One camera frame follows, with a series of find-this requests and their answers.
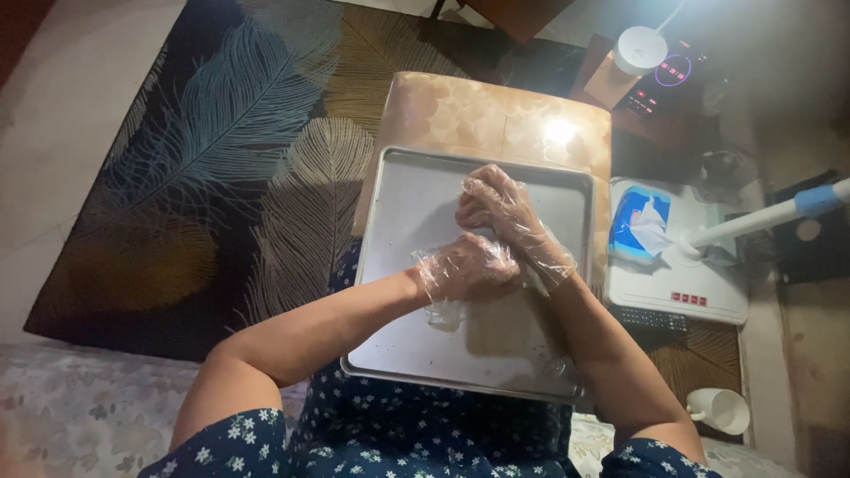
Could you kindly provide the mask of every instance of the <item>tissue pack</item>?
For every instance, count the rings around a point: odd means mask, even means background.
[[[608,235],[608,254],[651,265],[670,241],[666,238],[670,196],[634,185],[623,192]]]

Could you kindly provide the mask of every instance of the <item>marble-pattern tabletop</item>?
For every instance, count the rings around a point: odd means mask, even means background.
[[[463,78],[396,73],[354,213],[356,236],[366,229],[377,157],[387,145],[589,173],[596,186],[591,278],[593,286],[604,285],[611,176],[607,111]]]

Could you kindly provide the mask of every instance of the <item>floral bedsheet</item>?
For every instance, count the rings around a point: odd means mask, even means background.
[[[49,478],[132,478],[166,454],[194,363],[57,342],[0,345],[0,424],[7,444]],[[281,391],[293,430],[307,384]],[[569,457],[598,476],[614,429],[574,413]],[[709,465],[726,478],[799,477],[751,449],[703,439]]]

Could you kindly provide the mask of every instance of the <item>white tray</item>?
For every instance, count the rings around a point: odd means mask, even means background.
[[[474,157],[385,148],[360,251],[356,283],[371,282],[414,265],[411,252],[454,240],[461,180],[498,164],[523,181],[541,220],[575,255],[589,281],[593,180],[579,171]],[[475,390],[548,401],[583,396],[569,363],[560,376],[547,364],[557,356],[519,296],[481,306],[455,333],[428,325],[424,310],[391,322],[341,360],[353,375]]]

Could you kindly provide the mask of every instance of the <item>person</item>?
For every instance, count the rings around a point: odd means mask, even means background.
[[[718,477],[690,416],[658,370],[574,272],[524,185],[498,167],[464,179],[464,232],[415,267],[345,288],[235,333],[207,357],[180,409],[171,451],[139,474],[468,478],[578,476],[571,408],[348,376],[339,357],[398,317],[446,300],[487,300],[544,283],[598,410],[615,427],[603,476]],[[309,378],[291,437],[279,388]]]

